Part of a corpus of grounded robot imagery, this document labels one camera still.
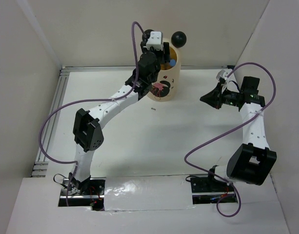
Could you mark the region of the blue label bottle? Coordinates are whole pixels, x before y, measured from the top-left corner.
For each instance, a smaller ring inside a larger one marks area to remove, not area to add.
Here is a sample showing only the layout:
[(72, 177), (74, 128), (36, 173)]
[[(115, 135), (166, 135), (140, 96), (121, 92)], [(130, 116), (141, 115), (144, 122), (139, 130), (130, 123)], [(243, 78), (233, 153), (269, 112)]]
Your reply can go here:
[(176, 66), (176, 64), (177, 64), (177, 60), (176, 60), (176, 59), (170, 59), (170, 61), (169, 61), (169, 65), (170, 65), (171, 67)]

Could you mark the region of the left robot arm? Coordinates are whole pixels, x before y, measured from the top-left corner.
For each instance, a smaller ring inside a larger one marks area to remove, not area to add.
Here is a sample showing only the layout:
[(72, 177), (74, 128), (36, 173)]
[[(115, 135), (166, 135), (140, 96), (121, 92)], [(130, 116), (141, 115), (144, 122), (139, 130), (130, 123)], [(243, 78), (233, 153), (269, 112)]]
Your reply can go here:
[(138, 66), (125, 84), (110, 98), (109, 102), (99, 104), (90, 110), (79, 109), (76, 112), (73, 134), (76, 154), (75, 172), (69, 174), (72, 189), (79, 195), (89, 190), (90, 168), (93, 154), (104, 141), (102, 133), (105, 125), (128, 106), (145, 97), (152, 89), (152, 83), (158, 79), (161, 65), (170, 60), (168, 42), (157, 46), (144, 47)]

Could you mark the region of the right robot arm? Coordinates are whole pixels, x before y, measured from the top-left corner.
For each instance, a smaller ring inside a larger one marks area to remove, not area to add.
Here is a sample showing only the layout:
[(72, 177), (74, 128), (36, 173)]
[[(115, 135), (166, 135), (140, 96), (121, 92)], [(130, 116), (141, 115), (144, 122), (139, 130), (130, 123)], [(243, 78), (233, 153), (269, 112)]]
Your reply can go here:
[(230, 79), (226, 76), (218, 75), (217, 80), (214, 90), (200, 100), (216, 109), (224, 104), (238, 107), (245, 126), (242, 128), (242, 144), (227, 165), (212, 167), (215, 174), (206, 179), (206, 186), (217, 191), (224, 179), (261, 185), (275, 164), (277, 154), (271, 151), (266, 140), (262, 111), (265, 99), (258, 95), (259, 78), (244, 77), (238, 92), (228, 90)]

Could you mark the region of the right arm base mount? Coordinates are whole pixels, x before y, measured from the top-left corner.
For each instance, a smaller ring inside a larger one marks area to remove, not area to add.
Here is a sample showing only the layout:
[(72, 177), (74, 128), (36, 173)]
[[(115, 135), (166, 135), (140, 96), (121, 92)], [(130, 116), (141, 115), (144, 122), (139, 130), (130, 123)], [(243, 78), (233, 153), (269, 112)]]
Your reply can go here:
[(206, 176), (189, 175), (185, 178), (191, 185), (194, 205), (220, 203), (237, 203), (234, 188), (222, 181), (209, 179)]

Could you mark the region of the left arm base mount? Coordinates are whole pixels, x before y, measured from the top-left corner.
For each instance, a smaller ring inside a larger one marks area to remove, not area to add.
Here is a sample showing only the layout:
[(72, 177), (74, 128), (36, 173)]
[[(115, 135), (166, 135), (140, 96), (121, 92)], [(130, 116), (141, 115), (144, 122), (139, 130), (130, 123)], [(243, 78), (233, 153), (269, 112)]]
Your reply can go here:
[(55, 174), (53, 181), (61, 188), (59, 207), (67, 207), (66, 199), (68, 199), (69, 207), (90, 207), (92, 211), (104, 211), (104, 178), (91, 178), (81, 191), (72, 184), (68, 189), (69, 179), (62, 174)]

